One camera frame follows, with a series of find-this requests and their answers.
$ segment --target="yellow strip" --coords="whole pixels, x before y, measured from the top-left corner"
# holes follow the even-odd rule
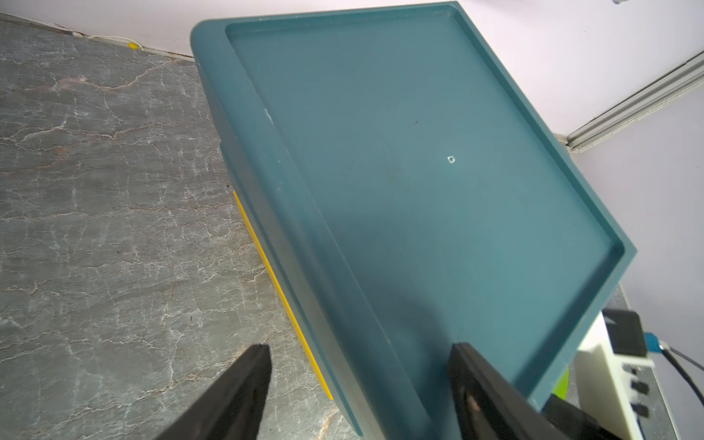
[[[276,292],[279,294],[279,299],[281,299],[281,302],[284,305],[284,308],[286,309],[286,314],[289,316],[289,319],[291,320],[291,324],[294,325],[294,330],[296,330],[296,334],[298,335],[298,340],[301,342],[301,345],[303,346],[303,351],[305,351],[306,355],[308,356],[308,360],[310,361],[310,366],[313,367],[313,372],[315,373],[315,376],[318,377],[318,381],[320,382],[320,386],[322,386],[322,389],[325,390],[327,397],[330,400],[332,400],[332,394],[330,393],[330,389],[327,387],[327,384],[325,383],[325,379],[322,377],[322,373],[320,372],[320,368],[318,368],[318,363],[315,362],[315,358],[313,357],[313,354],[310,352],[310,348],[308,347],[308,343],[306,342],[306,338],[303,337],[303,333],[301,332],[301,328],[298,326],[298,323],[296,321],[296,317],[294,316],[294,312],[291,310],[291,306],[289,306],[289,302],[286,300],[286,296],[284,296],[284,291],[281,290],[281,285],[279,285],[279,282],[276,280],[276,277],[274,276],[274,270],[271,268],[271,264],[269,264],[269,260],[267,260],[266,255],[264,254],[264,249],[262,249],[261,244],[259,244],[259,239],[257,238],[256,234],[254,234],[254,230],[252,229],[252,224],[249,222],[249,219],[247,218],[247,214],[244,212],[244,208],[242,207],[242,203],[239,201],[239,197],[237,196],[237,193],[234,191],[232,193],[234,194],[235,200],[237,200],[237,206],[239,207],[239,213],[242,215],[242,220],[244,220],[244,225],[247,226],[247,230],[249,231],[249,234],[252,236],[252,241],[254,241],[254,246],[256,246],[257,251],[259,251],[259,256],[262,258],[262,261],[264,262],[264,266],[266,267],[267,272],[269,272],[269,276],[271,277],[271,281],[274,283],[274,288],[276,289]]]

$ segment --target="blue connector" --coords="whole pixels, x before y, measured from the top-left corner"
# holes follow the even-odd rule
[[[660,340],[657,336],[652,333],[643,333],[646,337],[646,345],[648,346],[648,351],[651,353],[662,353],[662,347],[660,347]]]

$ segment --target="gray marble countertop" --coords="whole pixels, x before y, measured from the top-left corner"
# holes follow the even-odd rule
[[[0,39],[0,439],[151,439],[260,342],[259,439],[355,437],[242,223],[195,65]]]

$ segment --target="teal plastic tray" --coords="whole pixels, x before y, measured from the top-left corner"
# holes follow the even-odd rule
[[[635,249],[461,7],[206,21],[191,46],[355,430],[459,439],[456,341],[541,408]]]

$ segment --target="black cable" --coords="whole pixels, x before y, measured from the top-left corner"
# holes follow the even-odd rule
[[[704,405],[704,396],[702,396],[701,391],[699,391],[699,388],[694,384],[694,381],[692,380],[691,377],[687,374],[686,371],[684,371],[684,368],[682,368],[682,365],[677,362],[677,359],[674,358],[672,353],[670,353],[671,349],[663,349],[662,350],[662,355],[667,359],[672,366],[674,367],[675,370],[682,376],[682,378],[691,386],[692,391],[694,391],[694,394],[697,395],[697,398],[699,398],[699,401]]]
[[[678,355],[680,358],[689,361],[690,364],[694,365],[694,366],[697,367],[699,370],[704,371],[704,365],[701,365],[699,362],[697,362],[696,360],[690,358],[690,357],[687,356],[686,354],[682,353],[680,350],[677,350],[677,349],[674,348],[674,347],[670,347],[670,351],[673,352],[674,354]]]

